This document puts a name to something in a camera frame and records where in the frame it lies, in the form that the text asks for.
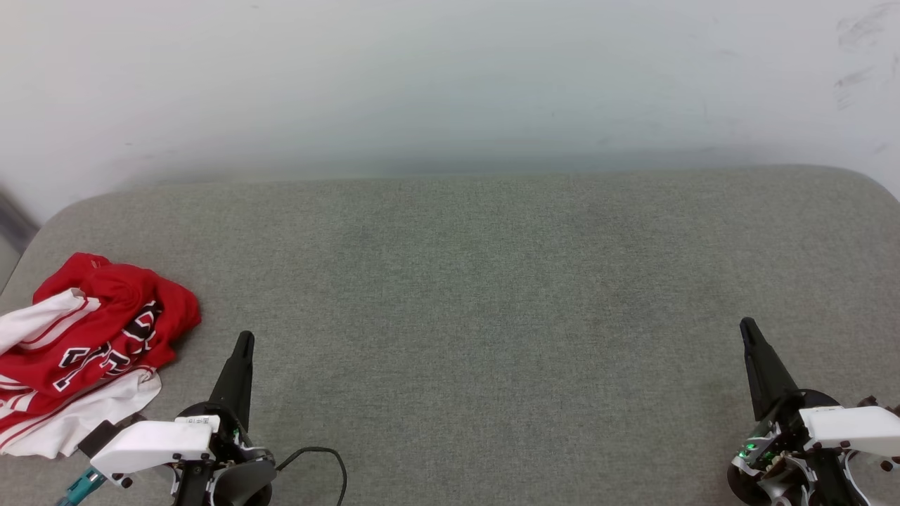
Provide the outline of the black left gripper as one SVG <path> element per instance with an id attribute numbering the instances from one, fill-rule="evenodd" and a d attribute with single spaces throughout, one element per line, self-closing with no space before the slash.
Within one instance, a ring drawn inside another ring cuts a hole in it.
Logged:
<path id="1" fill-rule="evenodd" d="M 178 417 L 209 424 L 212 433 L 199 455 L 174 462 L 176 505 L 267 505 L 272 498 L 274 456 L 248 434 L 255 343 L 251 331 L 241 331 L 209 401 Z"/>

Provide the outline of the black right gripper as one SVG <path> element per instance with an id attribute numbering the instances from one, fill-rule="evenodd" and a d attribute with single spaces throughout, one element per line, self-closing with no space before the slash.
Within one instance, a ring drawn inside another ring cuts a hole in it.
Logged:
<path id="1" fill-rule="evenodd" d="M 740 321 L 745 367 L 757 422 L 727 471 L 733 495 L 746 505 L 844 505 L 842 452 L 810 439 L 800 411 L 836 408 L 829 395 L 800 389 L 755 319 Z"/>

